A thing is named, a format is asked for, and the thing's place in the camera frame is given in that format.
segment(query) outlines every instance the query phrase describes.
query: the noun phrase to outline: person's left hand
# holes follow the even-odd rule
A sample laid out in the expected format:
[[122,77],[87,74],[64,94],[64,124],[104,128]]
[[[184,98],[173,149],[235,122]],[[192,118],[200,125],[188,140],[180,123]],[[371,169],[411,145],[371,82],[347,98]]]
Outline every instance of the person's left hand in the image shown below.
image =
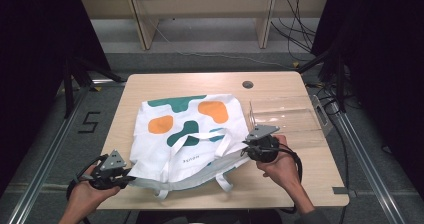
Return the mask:
[[[91,166],[85,174],[90,175],[96,166]],[[107,190],[97,190],[88,181],[75,185],[69,197],[68,206],[59,223],[78,223],[84,217],[93,213],[106,199],[116,195],[121,190],[116,186]]]

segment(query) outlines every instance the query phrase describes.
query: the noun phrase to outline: wooden table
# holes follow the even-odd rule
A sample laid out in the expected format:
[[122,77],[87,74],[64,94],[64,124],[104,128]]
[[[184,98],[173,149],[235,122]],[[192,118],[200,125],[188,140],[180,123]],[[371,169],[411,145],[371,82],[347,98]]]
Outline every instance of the wooden table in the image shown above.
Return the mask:
[[[248,89],[242,83],[251,81]],[[142,101],[203,94],[233,94],[248,120],[250,102],[273,97],[305,100],[297,105],[312,109],[300,75],[296,72],[226,72],[132,75],[126,84],[102,153],[117,149],[129,162],[134,125]],[[289,146],[303,162],[303,186],[316,206],[344,206],[347,195],[333,193],[343,187],[325,136],[320,127],[285,133]],[[164,201],[150,189],[128,186],[100,205],[100,209],[236,209],[290,207],[287,193],[269,178],[262,177],[254,161],[228,174],[234,184],[224,192],[215,182],[195,189],[170,192]]]

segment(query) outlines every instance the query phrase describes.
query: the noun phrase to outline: black stand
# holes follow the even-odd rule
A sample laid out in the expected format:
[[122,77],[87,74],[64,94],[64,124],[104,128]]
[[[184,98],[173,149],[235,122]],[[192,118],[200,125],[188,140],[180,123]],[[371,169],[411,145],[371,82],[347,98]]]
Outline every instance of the black stand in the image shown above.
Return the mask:
[[68,118],[69,114],[74,109],[74,95],[72,88],[72,76],[82,87],[92,86],[93,80],[87,73],[87,69],[93,70],[97,73],[102,74],[105,77],[112,79],[115,82],[126,82],[125,78],[121,78],[113,74],[110,71],[104,70],[103,68],[94,65],[93,63],[79,57],[73,57],[67,59],[63,68],[63,85],[65,87],[65,98],[66,98],[66,113],[65,118]]
[[319,73],[321,81],[329,81],[333,74],[337,77],[336,99],[339,104],[340,111],[346,112],[344,107],[344,62],[343,54],[347,52],[349,44],[362,29],[368,14],[368,7],[373,0],[356,0],[348,12],[336,38],[330,48],[301,66],[297,71],[304,73],[315,65],[324,62]]

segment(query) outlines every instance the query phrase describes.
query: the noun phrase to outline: black backdrop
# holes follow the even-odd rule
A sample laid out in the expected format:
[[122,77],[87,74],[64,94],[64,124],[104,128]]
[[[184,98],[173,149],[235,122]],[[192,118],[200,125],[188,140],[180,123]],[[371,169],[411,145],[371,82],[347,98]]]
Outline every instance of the black backdrop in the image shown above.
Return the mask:
[[[355,0],[328,0],[312,52],[330,47]],[[343,52],[364,109],[424,199],[424,0],[372,0]]]
[[109,69],[81,0],[0,0],[0,196],[33,143],[72,56]]

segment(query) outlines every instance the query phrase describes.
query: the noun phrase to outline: teal shape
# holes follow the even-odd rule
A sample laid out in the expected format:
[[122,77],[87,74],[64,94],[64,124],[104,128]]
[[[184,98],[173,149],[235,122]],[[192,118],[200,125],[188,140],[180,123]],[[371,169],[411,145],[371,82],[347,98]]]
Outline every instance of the teal shape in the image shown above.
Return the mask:
[[[216,131],[219,131],[221,129],[222,128],[216,128],[216,129],[210,130],[209,132],[216,132]],[[222,135],[222,136],[216,136],[216,137],[209,138],[209,141],[211,141],[211,142],[217,142],[217,141],[219,141],[219,140],[221,140],[223,138],[224,138],[224,135]]]
[[[183,130],[171,135],[168,140],[168,146],[172,147],[183,136],[191,133],[199,133],[199,124],[196,121],[187,121],[184,123]],[[199,144],[199,139],[189,136],[183,146],[195,146]]]
[[170,105],[173,112],[179,113],[179,112],[187,111],[188,104],[190,103],[190,101],[196,100],[196,99],[204,99],[205,97],[206,95],[166,98],[166,99],[148,101],[147,104],[149,104],[149,106],[151,107]]

